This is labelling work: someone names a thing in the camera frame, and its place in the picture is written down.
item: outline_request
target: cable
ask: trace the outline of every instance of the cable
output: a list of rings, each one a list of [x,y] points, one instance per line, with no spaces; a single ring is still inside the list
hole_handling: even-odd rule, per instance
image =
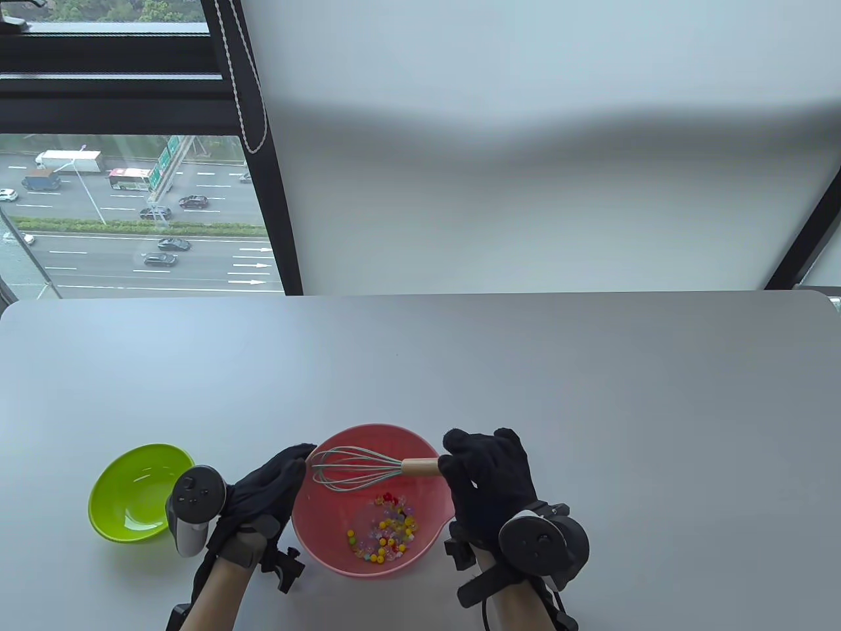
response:
[[[240,41],[242,48],[248,57],[248,63],[251,66],[251,72],[254,75],[254,81],[257,82],[257,92],[260,94],[260,105],[263,113],[263,134],[260,139],[260,144],[255,148],[251,148],[246,136],[246,124],[242,119],[242,107],[240,106],[240,95],[236,91],[236,78],[234,77],[234,64],[230,60],[230,49],[228,48],[228,34],[225,32],[225,21],[222,19],[222,9],[219,6],[219,0],[213,0],[214,7],[216,7],[216,17],[219,19],[219,28],[222,31],[222,47],[225,49],[225,59],[228,61],[228,73],[230,74],[230,84],[234,88],[234,105],[236,106],[236,115],[240,119],[240,131],[242,132],[242,143],[246,146],[246,151],[254,155],[262,149],[268,136],[268,112],[266,111],[266,101],[262,96],[262,86],[260,85],[260,77],[257,76],[257,67],[254,65],[254,60],[251,58],[251,52],[248,50],[248,43],[246,42],[246,34],[242,31],[242,24],[240,24],[240,16],[236,12],[234,0],[228,0],[230,4],[230,11],[234,14],[234,21],[236,22],[236,29],[240,32]]]
[[[485,598],[482,601],[482,624],[484,625],[484,631],[490,631],[490,626],[488,625],[488,599]]]

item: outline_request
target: white wall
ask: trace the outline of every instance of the white wall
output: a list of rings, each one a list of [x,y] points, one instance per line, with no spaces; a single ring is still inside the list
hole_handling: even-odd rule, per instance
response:
[[[841,163],[836,2],[243,3],[307,293],[754,289]]]

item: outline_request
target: whisk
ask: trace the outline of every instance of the whisk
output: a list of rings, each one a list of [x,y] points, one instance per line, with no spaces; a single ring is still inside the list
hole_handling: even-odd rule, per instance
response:
[[[309,461],[313,481],[339,493],[367,489],[399,475],[441,475],[437,458],[398,460],[364,447],[340,446],[314,453]]]

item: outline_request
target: black glove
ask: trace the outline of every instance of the black glove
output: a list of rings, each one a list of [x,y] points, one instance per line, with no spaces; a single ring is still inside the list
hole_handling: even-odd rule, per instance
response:
[[[510,429],[493,436],[452,429],[444,448],[452,455],[441,456],[438,469],[450,486],[456,521],[472,541],[498,553],[502,526],[537,501],[520,437]]]
[[[301,444],[284,449],[281,453],[237,482],[228,486],[227,500],[220,513],[216,528],[208,541],[208,553],[193,579],[193,598],[196,602],[220,550],[243,524],[254,522],[261,515],[277,520],[279,529],[267,538],[268,543],[260,559],[262,570],[274,570],[278,540],[292,516],[295,497],[307,474],[306,458],[315,445]]]

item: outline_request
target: bus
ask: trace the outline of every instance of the bus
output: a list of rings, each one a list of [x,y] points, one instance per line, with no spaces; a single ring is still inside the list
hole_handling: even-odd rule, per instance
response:
[[[114,169],[108,174],[108,181],[114,190],[148,191],[152,186],[151,169]]]

